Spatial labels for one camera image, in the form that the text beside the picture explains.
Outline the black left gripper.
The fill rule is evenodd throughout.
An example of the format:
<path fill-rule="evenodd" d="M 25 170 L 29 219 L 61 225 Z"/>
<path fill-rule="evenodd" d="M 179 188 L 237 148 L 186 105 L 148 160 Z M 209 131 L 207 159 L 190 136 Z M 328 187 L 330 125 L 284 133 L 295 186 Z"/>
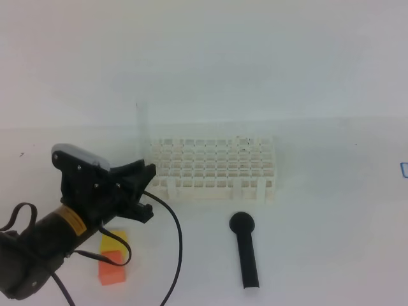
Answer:
<path fill-rule="evenodd" d="M 118 215 L 146 223 L 154 216 L 152 205 L 139 203 L 156 176 L 155 164 L 145 164 L 144 159 L 111 172 L 92 167 L 61 174 L 61 202 L 86 223 L 107 223 Z M 128 206 L 126 195 L 135 203 Z"/>

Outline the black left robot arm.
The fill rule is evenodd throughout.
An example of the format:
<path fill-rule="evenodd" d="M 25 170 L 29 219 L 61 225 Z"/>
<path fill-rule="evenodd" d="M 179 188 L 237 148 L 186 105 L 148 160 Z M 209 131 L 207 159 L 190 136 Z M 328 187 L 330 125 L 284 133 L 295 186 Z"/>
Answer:
<path fill-rule="evenodd" d="M 81 251 L 78 246 L 100 232 L 128 248 L 124 239 L 104 229 L 104 225 L 115 217 L 146 223 L 154 215 L 151 205 L 140 203 L 156 176 L 154 164 L 145 164 L 141 159 L 111 168 L 102 161 L 88 161 L 63 149 L 53 151 L 52 162 L 62 173 L 62 205 L 38 219 L 37 208 L 30 204 L 29 225 L 17 233 L 11 227 L 24 207 L 20 203 L 1 228 L 1 292 L 9 299 L 31 296 L 51 277 L 68 296 L 55 272 L 73 253 L 120 266 L 106 256 Z"/>

